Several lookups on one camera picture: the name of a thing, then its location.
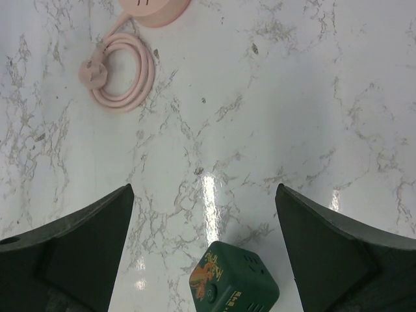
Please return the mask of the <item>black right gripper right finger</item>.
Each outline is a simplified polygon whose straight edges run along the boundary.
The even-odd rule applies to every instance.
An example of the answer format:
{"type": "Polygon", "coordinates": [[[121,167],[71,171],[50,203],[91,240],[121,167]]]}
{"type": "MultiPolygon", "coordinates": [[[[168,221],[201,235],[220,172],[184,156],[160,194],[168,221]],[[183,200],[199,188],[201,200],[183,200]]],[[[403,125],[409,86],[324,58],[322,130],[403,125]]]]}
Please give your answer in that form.
{"type": "Polygon", "coordinates": [[[414,311],[415,239],[279,184],[276,209],[304,311],[414,311]]]}

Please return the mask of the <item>pink round power socket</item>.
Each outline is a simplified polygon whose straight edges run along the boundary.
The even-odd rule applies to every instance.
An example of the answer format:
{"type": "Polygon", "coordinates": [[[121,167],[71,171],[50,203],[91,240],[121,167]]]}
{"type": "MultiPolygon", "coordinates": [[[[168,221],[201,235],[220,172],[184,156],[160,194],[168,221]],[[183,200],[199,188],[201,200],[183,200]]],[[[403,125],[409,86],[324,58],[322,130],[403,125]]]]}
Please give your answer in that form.
{"type": "Polygon", "coordinates": [[[158,28],[175,21],[190,0],[119,0],[124,12],[145,27],[158,28]]]}

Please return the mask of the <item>dark green cube plug adapter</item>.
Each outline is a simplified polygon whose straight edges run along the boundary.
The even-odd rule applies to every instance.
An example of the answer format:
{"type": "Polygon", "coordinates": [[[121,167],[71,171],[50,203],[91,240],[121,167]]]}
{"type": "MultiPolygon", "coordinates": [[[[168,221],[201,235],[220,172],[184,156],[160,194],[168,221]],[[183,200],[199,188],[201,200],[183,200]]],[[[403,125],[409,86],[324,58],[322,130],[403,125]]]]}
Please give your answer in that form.
{"type": "Polygon", "coordinates": [[[220,241],[209,245],[188,283],[197,312],[266,312],[280,297],[256,253],[220,241]]]}

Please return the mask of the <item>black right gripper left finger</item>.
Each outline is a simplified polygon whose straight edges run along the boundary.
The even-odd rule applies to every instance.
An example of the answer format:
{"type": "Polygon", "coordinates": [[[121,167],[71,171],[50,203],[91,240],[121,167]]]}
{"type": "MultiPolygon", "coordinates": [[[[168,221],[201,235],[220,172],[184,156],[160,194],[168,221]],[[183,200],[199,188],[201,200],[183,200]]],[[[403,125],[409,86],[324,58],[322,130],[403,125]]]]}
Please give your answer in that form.
{"type": "Polygon", "coordinates": [[[132,186],[1,240],[2,311],[108,311],[133,211],[132,186]]]}

